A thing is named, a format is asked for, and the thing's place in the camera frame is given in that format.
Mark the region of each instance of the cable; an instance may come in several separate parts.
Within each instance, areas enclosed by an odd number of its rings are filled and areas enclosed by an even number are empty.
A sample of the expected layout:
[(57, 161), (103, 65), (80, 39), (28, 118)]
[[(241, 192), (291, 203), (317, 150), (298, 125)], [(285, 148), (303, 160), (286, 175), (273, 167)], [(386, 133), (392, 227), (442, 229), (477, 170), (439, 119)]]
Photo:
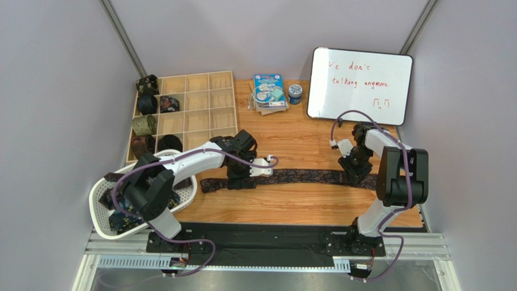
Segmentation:
[(411, 180), (410, 180), (410, 176), (409, 176), (409, 163), (408, 163), (408, 157), (407, 157), (407, 150), (404, 146), (403, 143), (401, 143), (398, 139), (396, 139), (393, 135), (391, 135), (389, 132), (383, 130), (370, 116), (368, 116), (366, 113), (364, 112), (361, 112), (361, 111), (358, 111), (358, 110), (347, 110), (343, 113), (341, 113), (341, 115), (339, 115), (336, 120), (334, 121), (334, 124), (332, 125), (332, 129), (330, 131), (330, 140), (331, 141), (334, 141), (334, 129), (336, 128), (336, 124), (339, 122), (339, 119), (347, 114), (347, 113), (359, 113), (361, 115), (363, 115), (364, 117), (368, 118), (368, 120), (370, 120), (370, 122), (373, 124), (373, 126), (375, 126), (376, 129), (378, 129), (378, 131), (382, 132), (385, 136), (387, 136), (388, 138), (390, 138), (391, 140), (393, 140), (394, 142), (396, 142), (396, 144), (400, 147), (400, 149), (402, 150), (402, 158), (404, 159), (404, 171), (406, 173), (405, 175), (405, 179), (406, 179), (406, 185), (407, 185), (407, 189), (408, 189), (408, 204), (404, 207), (404, 208), (399, 208), (399, 209), (396, 209), (396, 210), (393, 210), (390, 214), (388, 214), (380, 223), (379, 225), (377, 226), (377, 231), (379, 231), (379, 234), (383, 237), (383, 238), (399, 238), (400, 239), (400, 247), (399, 247), (399, 251), (397, 252), (397, 255), (395, 256), (395, 258), (393, 259), (393, 261), (391, 262), (390, 266), (384, 270), (384, 272), (382, 272), (380, 275), (378, 276), (375, 276), (373, 278), (370, 278), (370, 279), (362, 279), (362, 278), (354, 278), (354, 277), (350, 277), (351, 279), (355, 279), (356, 281), (359, 281), (359, 282), (363, 282), (363, 283), (366, 283), (366, 282), (374, 282), (374, 281), (377, 281), (377, 280), (380, 280), (382, 279), (389, 271), (391, 271), (391, 269), (393, 268), (393, 266), (395, 265), (395, 263), (398, 261), (399, 257), (400, 257), (400, 254), (402, 253), (402, 248), (404, 247), (404, 237), (400, 236), (400, 235), (386, 235), (384, 234), (381, 229), (382, 229), (382, 226), (391, 218), (393, 217), (393, 215), (399, 213), (399, 212), (403, 212), (403, 211), (406, 211), (408, 209), (411, 208), (411, 205), (413, 204), (413, 192), (411, 191)]
[(189, 249), (190, 249), (190, 244), (183, 244), (183, 250), (181, 251), (181, 255), (180, 255), (180, 262), (181, 262), (181, 263), (184, 263), (185, 265), (186, 265), (186, 264), (188, 264), (188, 262), (189, 262), (188, 260), (189, 260), (189, 258), (190, 258), (190, 257), (188, 257), (187, 261), (185, 261), (185, 260), (183, 259), (183, 252), (184, 252), (187, 248), (189, 248)]
[(375, 261), (375, 249), (371, 249), (370, 270), (373, 270), (373, 262), (374, 261)]
[(267, 101), (262, 101), (262, 100), (258, 100), (257, 99), (257, 89), (261, 85), (256, 86), (255, 89), (253, 89), (253, 91), (249, 94), (249, 96), (248, 96), (248, 110), (255, 109), (255, 107), (257, 106), (257, 103), (264, 104), (264, 103), (268, 103), (270, 101), (271, 98), (270, 99), (266, 98), (265, 100), (267, 100)]
[[(139, 168), (136, 168), (136, 169), (133, 169), (131, 170), (130, 172), (124, 174), (118, 181), (117, 183), (115, 184), (115, 187), (113, 188), (112, 190), (112, 198), (115, 199), (114, 201), (117, 201), (117, 191), (118, 189), (120, 188), (120, 185), (122, 185), (122, 182), (127, 179), (129, 176), (133, 175), (134, 173), (138, 173), (138, 172), (141, 172), (143, 170), (146, 170), (146, 169), (149, 169), (151, 167), (155, 167), (155, 166), (160, 166), (160, 165), (165, 165), (165, 164), (170, 164), (170, 163), (173, 163), (173, 162), (177, 162), (179, 160), (182, 160), (182, 159), (185, 159), (187, 158), (188, 156), (191, 156), (191, 155), (195, 155), (197, 153), (204, 153), (204, 152), (215, 152), (215, 153), (221, 153), (229, 158), (232, 158), (238, 162), (241, 162), (247, 166), (252, 166), (252, 167), (256, 167), (256, 168), (260, 168), (260, 169), (271, 169), (273, 167), (275, 167), (276, 165), (278, 165), (279, 163), (279, 159), (276, 157), (276, 156), (270, 156), (271, 159), (274, 159), (275, 162), (271, 165), (268, 165), (268, 166), (261, 166), (261, 165), (255, 165), (255, 164), (252, 164), (248, 161), (245, 161), (239, 157), (236, 157), (230, 153), (226, 153), (226, 152), (223, 152), (222, 150), (217, 150), (217, 149), (198, 149), (198, 150), (193, 150), (191, 152), (186, 152), (186, 153), (183, 153), (181, 154), (180, 156), (177, 156), (175, 157), (175, 159), (173, 160), (165, 160), (165, 161), (159, 161), (159, 162), (155, 162), (155, 163), (152, 163), (152, 164), (148, 164), (148, 165), (145, 165), (145, 166), (141, 166)], [(131, 216), (138, 216), (137, 214), (135, 213), (130, 213), (124, 209), (122, 209), (122, 207), (120, 207), (120, 205), (118, 203), (114, 203), (114, 206), (117, 210), (125, 213), (126, 215), (131, 215)], [(167, 238), (165, 237), (164, 235), (162, 235), (159, 231), (157, 231), (155, 229), (155, 232), (156, 234), (163, 240), (169, 242), (169, 243), (173, 243), (173, 244), (189, 244), (189, 243), (200, 243), (200, 242), (205, 242), (205, 243), (209, 243), (210, 245), (212, 245), (212, 253), (210, 254), (210, 257), (201, 265), (199, 265), (197, 268), (195, 268), (194, 270), (191, 270), (191, 271), (188, 271), (186, 273), (181, 273), (181, 274), (177, 274), (177, 275), (174, 275), (175, 277), (184, 277), (184, 276), (188, 276), (188, 275), (191, 275), (191, 274), (194, 274), (194, 273), (197, 273), (199, 272), (204, 266), (206, 266), (210, 261), (212, 261), (212, 258), (214, 257), (215, 255), (215, 243), (213, 241), (211, 241), (210, 239), (189, 239), (189, 240), (184, 240), (184, 241), (179, 241), (179, 240), (175, 240), (175, 239), (170, 239), (170, 238)], [(153, 280), (153, 279), (157, 279), (157, 278), (162, 278), (163, 275), (158, 275), (158, 276), (153, 276), (153, 277), (149, 277), (147, 279), (144, 279), (140, 282), (137, 282), (137, 283), (133, 283), (133, 284), (128, 284), (128, 285), (120, 285), (120, 286), (116, 286), (116, 285), (110, 285), (110, 284), (107, 284), (105, 283), (102, 279), (101, 279), (102, 275), (98, 277), (98, 281), (99, 283), (101, 283), (102, 285), (106, 286), (106, 287), (109, 287), (109, 288), (127, 288), (127, 287), (132, 287), (132, 286), (136, 286), (136, 285), (139, 285), (139, 284), (142, 284), (142, 283), (145, 283), (147, 281), (150, 281), (150, 280)]]
[[(221, 154), (227, 156), (228, 158), (232, 158), (232, 159), (234, 159), (234, 160), (236, 160), (238, 162), (243, 163), (244, 165), (255, 167), (255, 168), (259, 168), (259, 169), (271, 169), (271, 168), (273, 168), (273, 167), (275, 167), (276, 165), (279, 164), (279, 159), (276, 156), (270, 156), (272, 159), (275, 159), (275, 162), (273, 164), (268, 165), (268, 166), (261, 166), (261, 165), (252, 164), (252, 163), (250, 163), (248, 161), (245, 161), (245, 160), (243, 160), (243, 159), (241, 159), (239, 157), (236, 157), (236, 156), (234, 156), (234, 155), (232, 155), (230, 153), (223, 152), (222, 150), (216, 150), (216, 149), (197, 149), (197, 150), (193, 150), (191, 152), (182, 153), (179, 156), (176, 156), (175, 159), (172, 159), (172, 160), (168, 159), (168, 160), (165, 160), (165, 161), (153, 162), (152, 164), (148, 164), (148, 165), (141, 166), (141, 167), (138, 167), (136, 169), (131, 170), (130, 172), (124, 174), (124, 176), (122, 176), (117, 181), (117, 183), (113, 187), (113, 190), (111, 191), (111, 198), (113, 199), (113, 201), (117, 200), (117, 194), (116, 193), (117, 193), (118, 189), (120, 188), (120, 185), (122, 185), (122, 182), (124, 182), (125, 179), (127, 179), (129, 176), (133, 175), (134, 173), (138, 173), (138, 172), (141, 172), (143, 170), (146, 170), (146, 169), (149, 169), (149, 168), (152, 168), (152, 167), (156, 167), (156, 166), (160, 166), (160, 165), (165, 165), (165, 164), (170, 164), (170, 163), (173, 163), (173, 162), (177, 162), (177, 161), (185, 159), (185, 158), (187, 158), (189, 156), (195, 155), (197, 153), (204, 153), (204, 152), (221, 153)], [(122, 209), (122, 207), (120, 207), (120, 205), (118, 205), (118, 203), (113, 203), (113, 205), (115, 206), (115, 208), (117, 210), (119, 210), (120, 212), (122, 212), (122, 213), (124, 213), (126, 215), (138, 216), (138, 214), (136, 214), (136, 213), (130, 213), (127, 210)]]
[(252, 152), (257, 150), (257, 147), (259, 147), (259, 145), (257, 144), (257, 142), (255, 142), (255, 146), (253, 147), (253, 149), (251, 150)]

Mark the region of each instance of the wooden organizer box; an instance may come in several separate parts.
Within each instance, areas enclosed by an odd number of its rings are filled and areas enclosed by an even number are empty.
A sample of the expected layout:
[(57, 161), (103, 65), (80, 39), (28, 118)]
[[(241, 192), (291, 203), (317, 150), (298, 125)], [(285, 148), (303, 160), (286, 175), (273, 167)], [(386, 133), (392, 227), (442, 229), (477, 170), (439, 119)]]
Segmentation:
[[(234, 79), (231, 71), (203, 73), (184, 76), (158, 78), (160, 94), (155, 151), (158, 141), (164, 135), (175, 135), (183, 143), (183, 151), (194, 149), (215, 136), (237, 134), (237, 114), (235, 111)], [(160, 113), (162, 96), (172, 96), (180, 102), (180, 111)], [(135, 99), (133, 118), (142, 116)], [(131, 129), (129, 142), (135, 133)], [(137, 159), (128, 145), (127, 163)]]

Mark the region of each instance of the box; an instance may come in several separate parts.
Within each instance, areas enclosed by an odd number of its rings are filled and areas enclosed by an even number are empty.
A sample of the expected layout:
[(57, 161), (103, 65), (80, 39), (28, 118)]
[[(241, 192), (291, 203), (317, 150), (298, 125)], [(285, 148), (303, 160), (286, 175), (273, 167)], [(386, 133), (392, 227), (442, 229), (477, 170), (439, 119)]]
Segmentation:
[(258, 112), (286, 110), (282, 76), (278, 74), (254, 76), (255, 109)]
[[(237, 112), (235, 109), (234, 77), (231, 71), (202, 73), (184, 76), (168, 76), (158, 79), (158, 107), (163, 96), (174, 97), (180, 103), (179, 112), (160, 113), (157, 119), (158, 141), (165, 135), (177, 136), (183, 144), (183, 151), (194, 149), (215, 136), (237, 134)], [(135, 98), (133, 117), (141, 116)], [(135, 134), (131, 129), (129, 142)], [(137, 159), (127, 148), (126, 163)]]

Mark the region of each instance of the whiteboard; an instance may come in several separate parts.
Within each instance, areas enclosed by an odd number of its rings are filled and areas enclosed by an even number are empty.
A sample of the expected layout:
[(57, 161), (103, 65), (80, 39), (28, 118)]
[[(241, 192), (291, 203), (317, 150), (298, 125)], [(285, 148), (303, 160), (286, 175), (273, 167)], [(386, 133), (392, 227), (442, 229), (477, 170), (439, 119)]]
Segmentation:
[[(402, 125), (413, 58), (319, 47), (313, 53), (307, 114), (336, 119), (355, 109), (381, 124)], [(358, 113), (342, 117), (368, 121)]]

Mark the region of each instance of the red writing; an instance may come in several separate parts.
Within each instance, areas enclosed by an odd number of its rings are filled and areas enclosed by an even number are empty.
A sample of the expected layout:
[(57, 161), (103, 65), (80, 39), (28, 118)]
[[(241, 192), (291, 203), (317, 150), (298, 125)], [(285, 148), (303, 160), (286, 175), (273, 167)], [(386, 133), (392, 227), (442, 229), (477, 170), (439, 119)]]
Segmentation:
[(353, 85), (354, 86), (354, 89), (357, 88), (357, 81), (351, 81), (349, 80), (348, 78), (341, 78), (341, 80), (339, 79), (332, 79), (332, 83), (333, 84), (343, 84), (343, 85)]
[[(332, 66), (334, 65), (334, 63), (335, 63), (335, 62), (332, 62), (332, 63), (328, 62), (328, 66), (329, 66), (329, 67), (332, 67)], [(335, 68), (336, 70), (339, 70), (339, 65), (337, 65), (337, 64), (336, 64), (336, 66), (335, 66), (334, 68)]]
[(389, 87), (388, 83), (384, 82), (365, 82), (365, 85), (371, 86), (372, 89), (374, 89), (375, 87)]
[(360, 71), (362, 71), (363, 68), (366, 68), (366, 70), (369, 70), (370, 66), (364, 64), (364, 67), (363, 67), (362, 65), (354, 65), (354, 62), (352, 62), (352, 64), (350, 64), (350, 66), (348, 67), (349, 70), (360, 70)]
[[(388, 106), (388, 108), (390, 108), (390, 100), (389, 99), (384, 99), (384, 106)], [(380, 104), (380, 99), (379, 98), (375, 98), (373, 99), (373, 104), (372, 104), (372, 107), (375, 107), (377, 106), (378, 109), (382, 109), (382, 106)]]

